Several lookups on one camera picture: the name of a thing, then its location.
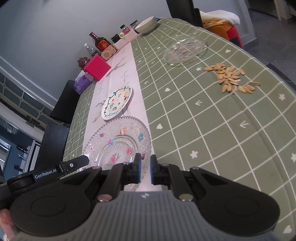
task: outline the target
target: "white bowl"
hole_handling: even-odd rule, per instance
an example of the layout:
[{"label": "white bowl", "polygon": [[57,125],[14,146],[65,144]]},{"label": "white bowl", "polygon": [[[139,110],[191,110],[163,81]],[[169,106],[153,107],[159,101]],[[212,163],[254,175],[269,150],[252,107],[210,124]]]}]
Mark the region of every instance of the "white bowl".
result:
[{"label": "white bowl", "polygon": [[145,19],[141,22],[137,27],[136,31],[141,34],[149,34],[151,33],[157,26],[157,21],[154,16]]}]

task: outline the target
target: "dining table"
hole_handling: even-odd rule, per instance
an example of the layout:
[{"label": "dining table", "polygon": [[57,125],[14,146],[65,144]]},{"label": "dining table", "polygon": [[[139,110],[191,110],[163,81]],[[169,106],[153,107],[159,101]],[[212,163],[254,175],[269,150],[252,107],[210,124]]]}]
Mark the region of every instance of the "dining table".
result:
[{"label": "dining table", "polygon": [[[205,40],[205,49],[190,61],[167,63],[164,52],[192,35]],[[204,70],[216,63],[243,69],[240,85],[260,86],[222,93],[215,71]],[[275,235],[290,240],[296,234],[296,96],[278,75],[228,40],[176,18],[161,19],[108,64],[109,72],[81,94],[63,161],[91,148],[90,139],[108,122],[101,117],[105,100],[129,84],[133,96],[115,118],[144,123],[159,163],[186,171],[198,166],[270,195],[280,207]],[[161,188],[151,185],[147,170],[136,191]]]}]

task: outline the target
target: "painted plate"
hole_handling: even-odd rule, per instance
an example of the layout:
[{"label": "painted plate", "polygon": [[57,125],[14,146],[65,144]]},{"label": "painted plate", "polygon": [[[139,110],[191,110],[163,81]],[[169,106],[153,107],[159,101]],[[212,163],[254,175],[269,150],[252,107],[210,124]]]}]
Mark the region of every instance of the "painted plate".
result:
[{"label": "painted plate", "polygon": [[114,91],[105,101],[105,104],[102,108],[102,118],[104,120],[110,120],[115,117],[125,105],[128,103],[131,94],[132,87],[130,85],[123,85]]},{"label": "painted plate", "polygon": [[[89,164],[79,169],[82,171],[92,166],[103,170],[123,162],[133,162],[136,153],[142,156],[141,180],[143,179],[151,155],[151,138],[147,127],[140,120],[123,116],[103,125],[91,137],[82,154],[89,158]],[[125,190],[135,190],[138,184],[129,184]]]}]

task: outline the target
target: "red box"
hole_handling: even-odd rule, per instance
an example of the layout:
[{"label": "red box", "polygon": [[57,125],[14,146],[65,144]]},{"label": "red box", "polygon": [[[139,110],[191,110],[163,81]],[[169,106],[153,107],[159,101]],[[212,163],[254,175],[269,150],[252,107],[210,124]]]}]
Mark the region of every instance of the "red box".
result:
[{"label": "red box", "polygon": [[92,57],[83,68],[85,72],[88,72],[97,81],[100,81],[109,69],[111,69],[111,66],[98,54]]}]

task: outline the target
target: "gray textured grip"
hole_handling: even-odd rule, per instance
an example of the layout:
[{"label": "gray textured grip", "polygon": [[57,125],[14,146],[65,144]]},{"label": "gray textured grip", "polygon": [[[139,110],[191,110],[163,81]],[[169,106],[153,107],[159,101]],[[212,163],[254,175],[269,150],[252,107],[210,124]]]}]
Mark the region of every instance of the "gray textured grip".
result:
[{"label": "gray textured grip", "polygon": [[19,233],[14,241],[269,241],[271,232],[237,237],[209,225],[193,202],[182,202],[172,191],[124,192],[111,202],[98,203],[88,220],[69,233],[36,237]]}]

